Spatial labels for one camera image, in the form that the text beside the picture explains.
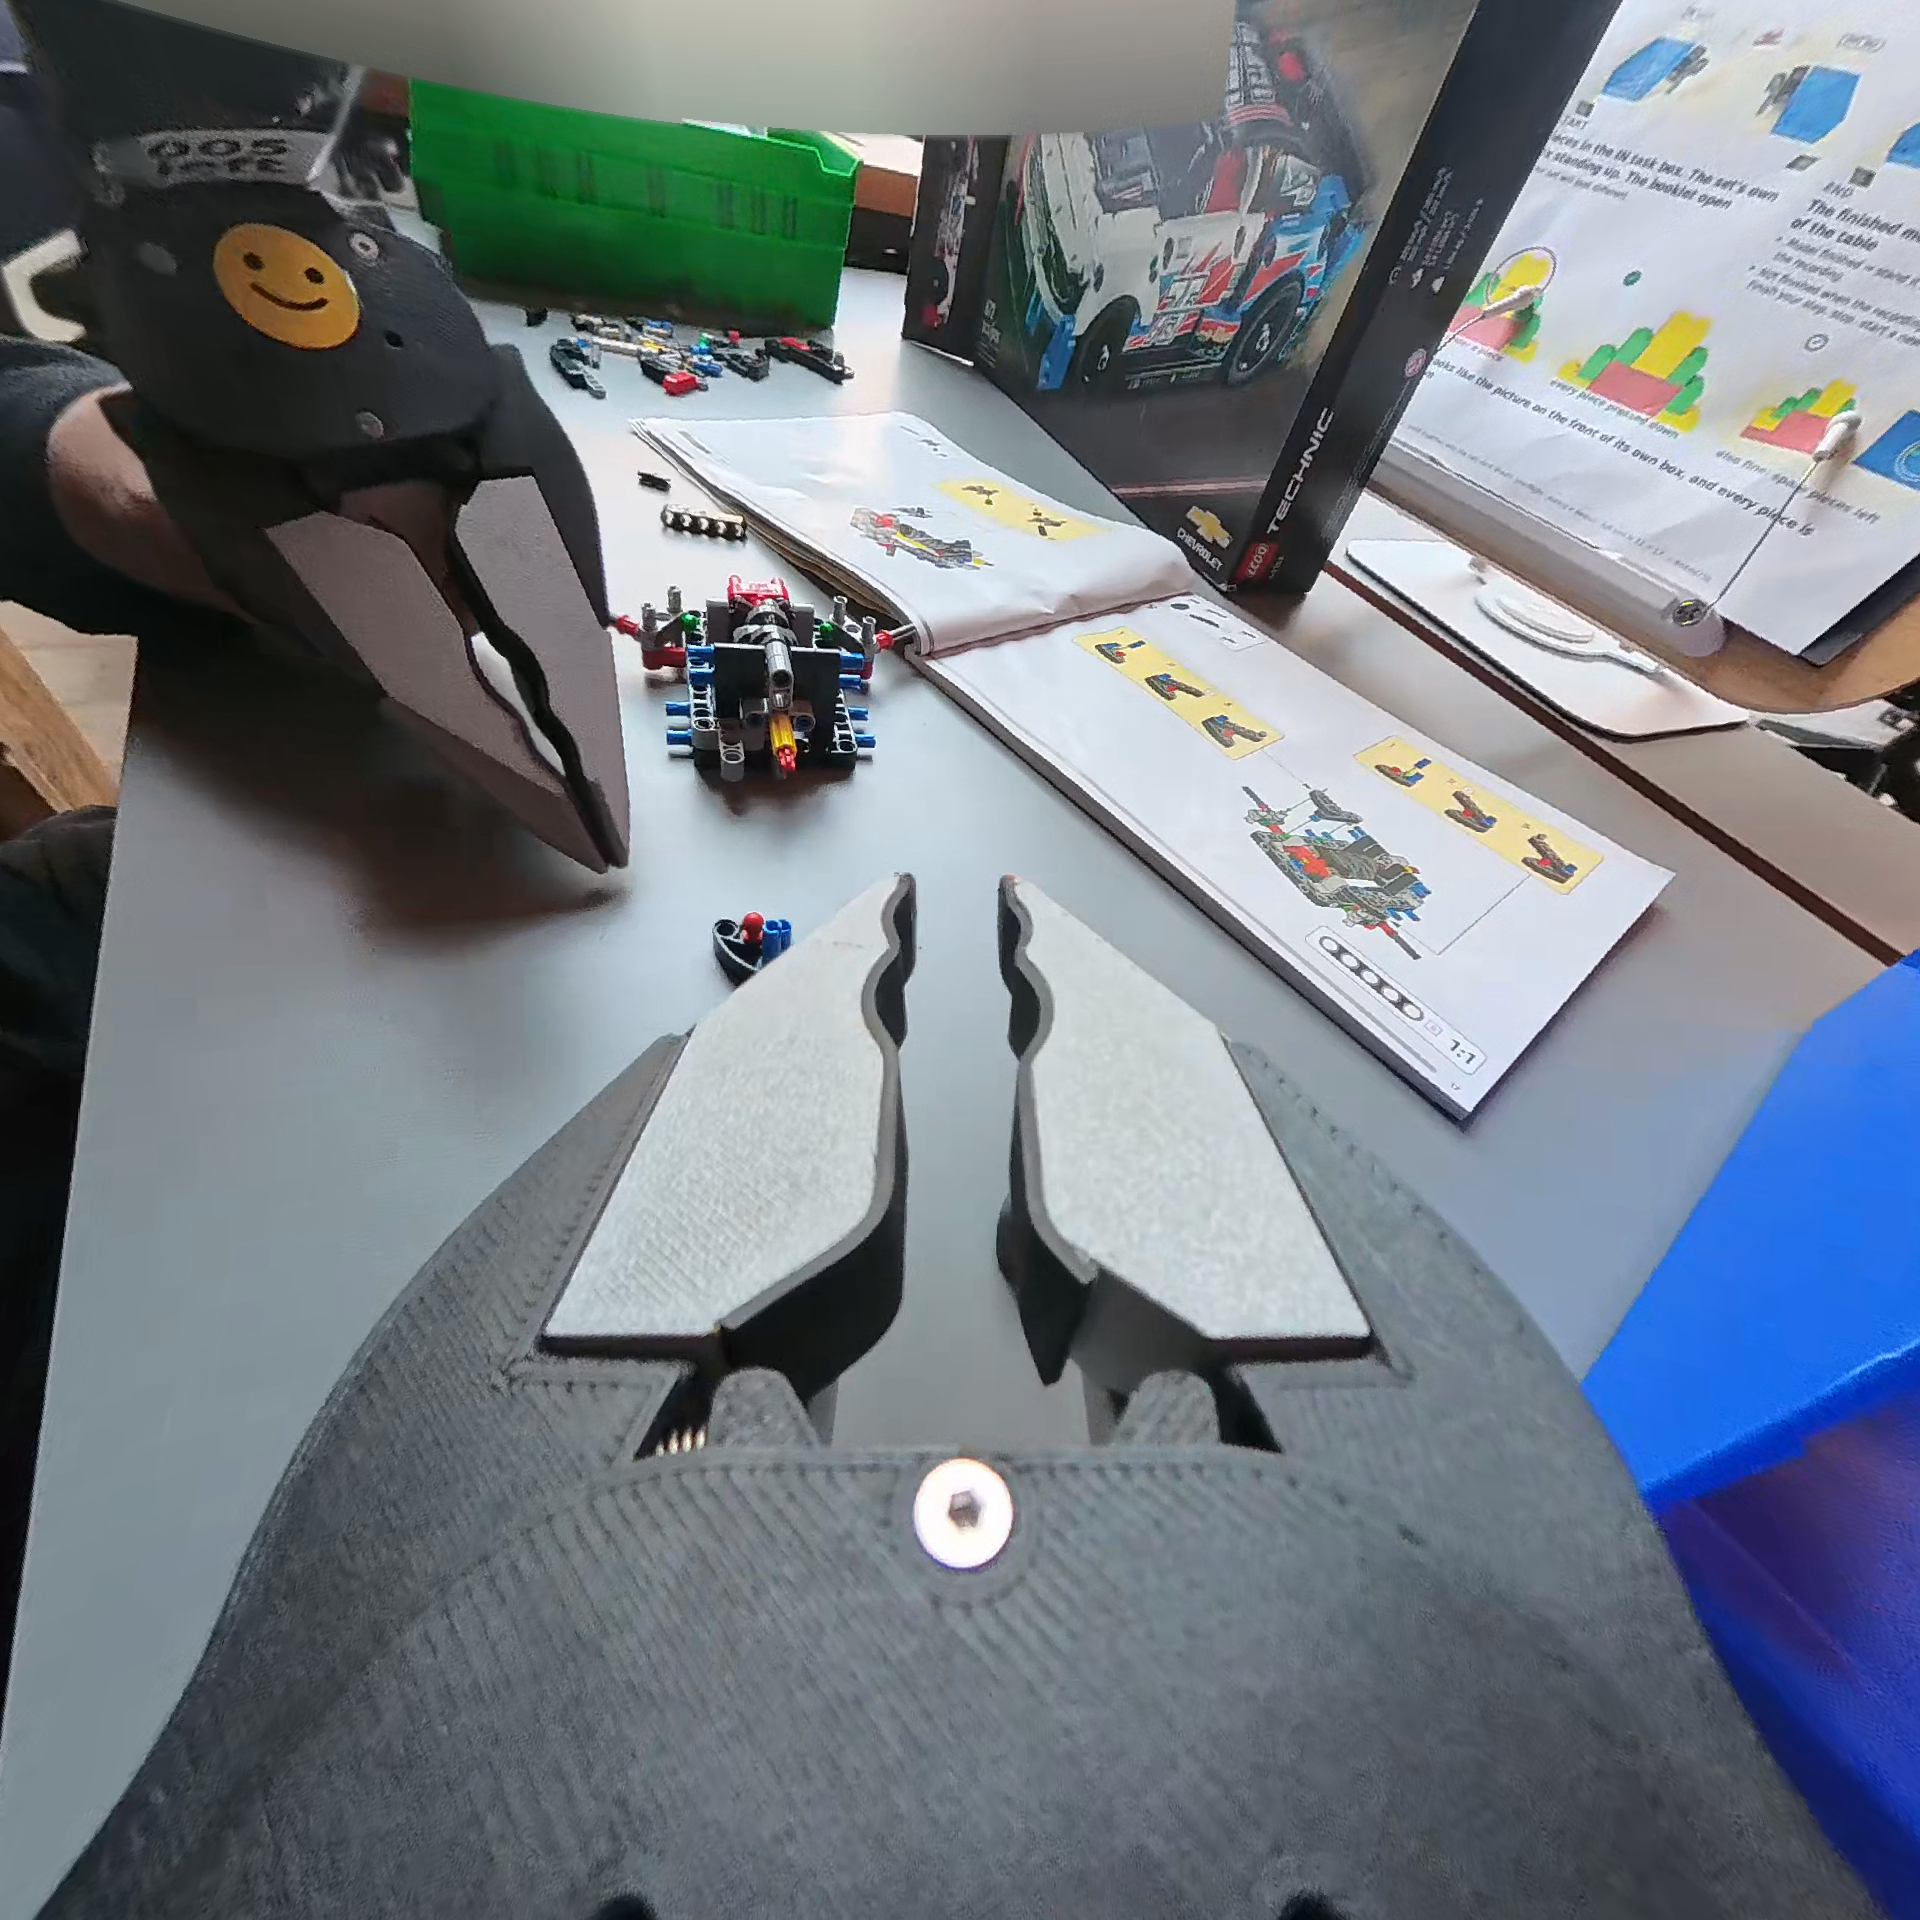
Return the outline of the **lego instruction booklet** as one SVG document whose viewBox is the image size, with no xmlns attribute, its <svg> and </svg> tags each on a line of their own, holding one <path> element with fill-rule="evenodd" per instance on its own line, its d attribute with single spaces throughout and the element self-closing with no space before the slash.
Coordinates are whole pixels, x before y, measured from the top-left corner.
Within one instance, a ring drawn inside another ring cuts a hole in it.
<svg viewBox="0 0 1920 1920">
<path fill-rule="evenodd" d="M 1452 1119 L 1672 885 L 920 417 L 635 429 Z"/>
</svg>

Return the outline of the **person's left forearm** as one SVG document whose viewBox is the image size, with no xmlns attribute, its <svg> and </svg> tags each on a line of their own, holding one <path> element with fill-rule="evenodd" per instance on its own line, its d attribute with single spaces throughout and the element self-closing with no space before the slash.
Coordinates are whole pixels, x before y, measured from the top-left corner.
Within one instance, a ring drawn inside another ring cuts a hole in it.
<svg viewBox="0 0 1920 1920">
<path fill-rule="evenodd" d="M 51 439 L 68 407 L 117 383 L 78 348 L 2 339 L 2 601 L 72 630 L 110 610 L 113 577 L 63 525 Z"/>
</svg>

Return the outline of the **green plastic storage bin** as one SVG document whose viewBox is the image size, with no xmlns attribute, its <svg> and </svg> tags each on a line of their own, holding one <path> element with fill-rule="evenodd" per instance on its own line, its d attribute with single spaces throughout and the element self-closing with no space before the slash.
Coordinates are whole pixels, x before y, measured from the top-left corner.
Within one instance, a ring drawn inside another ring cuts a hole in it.
<svg viewBox="0 0 1920 1920">
<path fill-rule="evenodd" d="M 601 315 L 834 326 L 856 189 L 856 159 L 834 139 L 427 80 L 408 106 L 421 212 L 469 281 Z"/>
</svg>

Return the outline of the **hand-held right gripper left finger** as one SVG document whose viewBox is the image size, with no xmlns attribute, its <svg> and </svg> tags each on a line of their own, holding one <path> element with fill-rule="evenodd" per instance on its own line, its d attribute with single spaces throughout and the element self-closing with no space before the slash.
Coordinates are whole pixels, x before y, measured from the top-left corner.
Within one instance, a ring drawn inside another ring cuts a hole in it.
<svg viewBox="0 0 1920 1920">
<path fill-rule="evenodd" d="M 681 1043 L 540 1329 L 566 1360 L 836 1391 L 900 1312 L 918 889 L 884 874 Z"/>
</svg>

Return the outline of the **lego chassis assembly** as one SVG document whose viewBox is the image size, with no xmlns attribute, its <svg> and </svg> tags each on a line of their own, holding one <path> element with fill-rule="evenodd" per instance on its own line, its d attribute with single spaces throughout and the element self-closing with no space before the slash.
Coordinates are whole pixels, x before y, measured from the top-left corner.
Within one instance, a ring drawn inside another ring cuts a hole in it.
<svg viewBox="0 0 1920 1920">
<path fill-rule="evenodd" d="M 818 610 L 782 580 L 733 579 L 703 607 L 670 589 L 612 633 L 647 675 L 684 689 L 665 702 L 665 744 L 704 775 L 844 775 L 876 753 L 873 678 L 896 638 L 843 597 Z"/>
</svg>

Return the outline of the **blue plastic storage bin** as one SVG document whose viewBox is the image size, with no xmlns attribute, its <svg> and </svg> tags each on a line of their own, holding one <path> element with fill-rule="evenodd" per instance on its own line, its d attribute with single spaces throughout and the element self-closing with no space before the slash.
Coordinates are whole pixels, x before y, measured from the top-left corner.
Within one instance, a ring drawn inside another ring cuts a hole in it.
<svg viewBox="0 0 1920 1920">
<path fill-rule="evenodd" d="M 1918 956 L 1813 1024 L 1587 1375 L 1742 1704 L 1918 1915 Z"/>
</svg>

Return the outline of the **wooden frame with bolts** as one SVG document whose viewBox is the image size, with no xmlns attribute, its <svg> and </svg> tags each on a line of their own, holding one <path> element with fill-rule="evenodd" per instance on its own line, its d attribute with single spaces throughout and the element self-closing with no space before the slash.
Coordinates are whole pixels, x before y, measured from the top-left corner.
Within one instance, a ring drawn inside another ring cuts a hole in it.
<svg viewBox="0 0 1920 1920">
<path fill-rule="evenodd" d="M 120 802 L 137 641 L 2 607 L 2 841 Z"/>
</svg>

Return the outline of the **person's left hand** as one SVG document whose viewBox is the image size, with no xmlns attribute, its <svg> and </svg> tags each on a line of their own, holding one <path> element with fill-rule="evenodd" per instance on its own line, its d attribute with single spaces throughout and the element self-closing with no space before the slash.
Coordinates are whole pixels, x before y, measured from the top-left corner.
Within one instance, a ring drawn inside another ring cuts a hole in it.
<svg viewBox="0 0 1920 1920">
<path fill-rule="evenodd" d="M 61 527 L 88 560 L 139 589 L 236 617 L 239 605 L 213 580 L 110 419 L 110 404 L 131 397 L 117 383 L 74 398 L 54 421 L 45 464 Z"/>
</svg>

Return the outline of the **white document stand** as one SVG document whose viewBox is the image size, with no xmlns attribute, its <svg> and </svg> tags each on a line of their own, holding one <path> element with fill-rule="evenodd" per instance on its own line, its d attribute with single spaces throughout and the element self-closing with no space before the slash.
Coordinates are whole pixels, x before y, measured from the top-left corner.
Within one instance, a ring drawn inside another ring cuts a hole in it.
<svg viewBox="0 0 1920 1920">
<path fill-rule="evenodd" d="M 1416 532 L 1359 510 L 1342 558 L 1539 707 L 1610 743 L 1729 732 L 1752 715 L 1662 653 L 1679 595 L 1620 555 L 1544 525 L 1446 464 L 1390 445 L 1370 493 Z"/>
</svg>

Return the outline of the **lego set box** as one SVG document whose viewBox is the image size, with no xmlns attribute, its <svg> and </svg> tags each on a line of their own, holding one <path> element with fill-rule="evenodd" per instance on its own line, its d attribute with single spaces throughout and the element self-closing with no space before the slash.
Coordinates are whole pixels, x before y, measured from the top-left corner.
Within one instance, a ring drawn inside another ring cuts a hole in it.
<svg viewBox="0 0 1920 1920">
<path fill-rule="evenodd" d="M 1616 4 L 1236 4 L 1220 102 L 931 137 L 902 336 L 1213 586 L 1302 595 Z"/>
</svg>

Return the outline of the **pile of loose lego pieces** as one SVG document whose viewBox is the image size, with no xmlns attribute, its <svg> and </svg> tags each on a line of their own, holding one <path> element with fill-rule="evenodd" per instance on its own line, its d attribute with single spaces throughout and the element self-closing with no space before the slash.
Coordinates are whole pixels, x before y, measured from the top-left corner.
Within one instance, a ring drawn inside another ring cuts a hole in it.
<svg viewBox="0 0 1920 1920">
<path fill-rule="evenodd" d="M 709 393 L 720 379 L 758 385 L 774 369 L 805 371 L 836 388 L 854 379 L 852 365 L 836 347 L 808 334 L 752 340 L 737 329 L 683 333 L 666 319 L 589 310 L 573 313 L 568 323 L 565 333 L 546 342 L 546 361 L 568 386 L 593 398 L 606 397 L 606 363 L 630 365 L 669 398 Z"/>
</svg>

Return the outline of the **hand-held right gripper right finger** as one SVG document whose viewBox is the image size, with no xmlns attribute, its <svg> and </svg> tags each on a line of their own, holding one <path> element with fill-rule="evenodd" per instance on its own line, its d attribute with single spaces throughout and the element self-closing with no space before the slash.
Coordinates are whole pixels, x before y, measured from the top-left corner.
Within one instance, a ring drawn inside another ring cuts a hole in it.
<svg viewBox="0 0 1920 1920">
<path fill-rule="evenodd" d="M 1375 1357 L 1222 1031 L 1022 877 L 997 930 L 1016 1060 L 997 1257 L 1041 1380 Z"/>
</svg>

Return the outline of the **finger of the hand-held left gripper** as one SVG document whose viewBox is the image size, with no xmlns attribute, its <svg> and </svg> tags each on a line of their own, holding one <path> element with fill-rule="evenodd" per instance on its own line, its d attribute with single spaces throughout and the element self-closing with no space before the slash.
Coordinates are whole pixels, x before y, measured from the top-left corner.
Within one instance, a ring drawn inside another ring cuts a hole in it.
<svg viewBox="0 0 1920 1920">
<path fill-rule="evenodd" d="M 337 513 L 268 529 L 277 560 L 371 675 L 390 709 L 551 848 L 593 873 L 560 758 L 534 731 L 510 662 L 465 622 L 396 534 Z"/>
<path fill-rule="evenodd" d="M 492 477 L 453 523 L 470 609 L 508 662 L 568 804 L 606 871 L 630 863 L 632 808 L 612 637 L 540 482 Z"/>
</svg>

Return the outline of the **printed instruction sheet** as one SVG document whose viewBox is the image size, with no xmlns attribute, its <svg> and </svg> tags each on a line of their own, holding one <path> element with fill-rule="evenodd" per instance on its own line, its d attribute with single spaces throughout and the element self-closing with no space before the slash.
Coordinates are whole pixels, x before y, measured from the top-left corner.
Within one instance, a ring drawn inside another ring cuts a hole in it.
<svg viewBox="0 0 1920 1920">
<path fill-rule="evenodd" d="M 1918 6 L 1623 4 L 1396 443 L 1779 653 L 1917 592 Z"/>
</svg>

